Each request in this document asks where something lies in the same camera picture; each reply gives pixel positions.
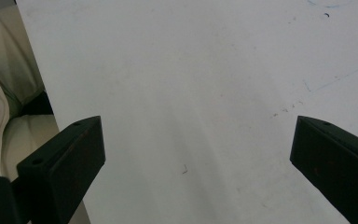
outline white sheet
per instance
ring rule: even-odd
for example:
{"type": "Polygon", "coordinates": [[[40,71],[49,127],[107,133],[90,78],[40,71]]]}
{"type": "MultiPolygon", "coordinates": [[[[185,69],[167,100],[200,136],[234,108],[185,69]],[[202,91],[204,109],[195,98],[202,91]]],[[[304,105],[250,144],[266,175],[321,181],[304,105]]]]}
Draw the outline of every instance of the white sheet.
{"type": "Polygon", "coordinates": [[[18,2],[59,127],[102,115],[92,223],[347,222],[289,154],[358,135],[358,1],[18,2]]]}

